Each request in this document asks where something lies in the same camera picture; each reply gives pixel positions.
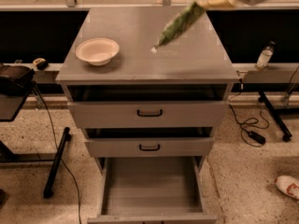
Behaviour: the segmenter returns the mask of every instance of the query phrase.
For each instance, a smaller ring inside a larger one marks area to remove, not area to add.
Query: white bowl
[[[109,63],[119,51],[120,46],[115,41],[95,38],[78,45],[76,55],[84,62],[100,66]]]

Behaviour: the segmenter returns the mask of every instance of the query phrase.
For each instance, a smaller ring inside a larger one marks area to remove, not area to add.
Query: shoe
[[[275,180],[275,184],[284,194],[299,201],[299,180],[289,176],[281,175]]]

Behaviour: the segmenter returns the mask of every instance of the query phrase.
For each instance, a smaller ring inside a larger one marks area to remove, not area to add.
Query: drawer handle
[[[142,112],[137,109],[137,115],[139,117],[160,117],[163,114],[163,110],[160,109],[158,112]]]
[[[160,149],[160,145],[158,144],[157,147],[147,147],[147,148],[143,148],[142,145],[139,145],[139,149],[141,151],[146,151],[146,152],[152,152],[152,151],[158,151]]]

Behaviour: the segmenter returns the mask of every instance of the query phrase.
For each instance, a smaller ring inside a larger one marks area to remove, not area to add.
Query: clear bottle
[[[261,71],[263,70],[269,63],[273,53],[274,53],[274,50],[275,50],[275,45],[276,43],[274,41],[270,41],[269,42],[269,45],[266,46],[263,50],[262,50],[262,53],[258,59],[258,62],[255,64],[255,68],[258,70],[258,71]]]

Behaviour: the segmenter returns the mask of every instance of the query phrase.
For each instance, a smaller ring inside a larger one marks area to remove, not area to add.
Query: cable
[[[235,98],[236,96],[240,95],[242,92],[238,93],[237,95],[233,96],[232,98],[229,99],[229,102]],[[264,144],[265,144],[265,138],[261,135],[259,135],[258,133],[254,132],[254,131],[248,131],[248,128],[249,127],[252,127],[252,128],[256,128],[256,129],[267,129],[269,128],[269,122],[268,120],[263,116],[263,110],[266,110],[267,112],[269,112],[267,109],[263,108],[260,110],[260,116],[261,118],[266,122],[266,125],[264,127],[261,127],[261,126],[258,126],[257,124],[260,122],[258,119],[252,117],[252,118],[248,118],[246,119],[245,121],[243,122],[240,122],[238,119],[237,119],[237,116],[236,116],[236,113],[234,111],[234,108],[231,104],[229,104],[230,108],[232,109],[232,112],[234,114],[234,118],[235,118],[235,122],[240,126],[241,128],[241,137],[242,137],[242,140],[250,145],[250,146],[253,146],[253,147],[262,147]],[[244,133],[247,133],[248,136],[255,140],[257,143],[259,143],[260,145],[253,145],[252,143],[248,142],[245,137],[244,137]]]
[[[289,85],[292,83],[292,79],[293,79],[293,77],[295,76],[295,74],[297,73],[298,69],[299,69],[299,64],[298,64],[296,70],[295,70],[295,71],[292,73],[292,75],[291,75],[291,78],[290,78],[290,81],[289,81]]]
[[[47,106],[46,102],[44,101],[44,99],[43,99],[43,97],[42,97],[42,95],[41,95],[41,93],[40,93],[40,91],[39,91],[39,89],[38,89],[38,87],[37,87],[36,84],[35,84],[34,91],[36,92],[36,94],[39,96],[39,98],[41,99],[42,103],[46,107],[46,110],[48,112],[49,119],[50,119],[50,125],[51,125],[52,132],[53,132],[54,143],[55,143],[56,149],[58,149],[57,139],[56,139],[56,135],[55,135],[55,131],[54,131],[54,125],[53,125],[53,121],[52,121],[52,118],[51,118],[48,106]],[[77,195],[78,195],[78,223],[81,224],[81,201],[80,201],[80,193],[79,193],[79,189],[78,189],[78,183],[77,183],[77,180],[76,180],[75,176],[73,175],[73,173],[70,171],[70,169],[65,164],[63,158],[61,158],[61,161],[62,161],[65,169],[67,170],[67,172],[72,176],[72,178],[74,180],[74,183],[75,183],[75,186],[76,186],[76,189],[77,189]]]

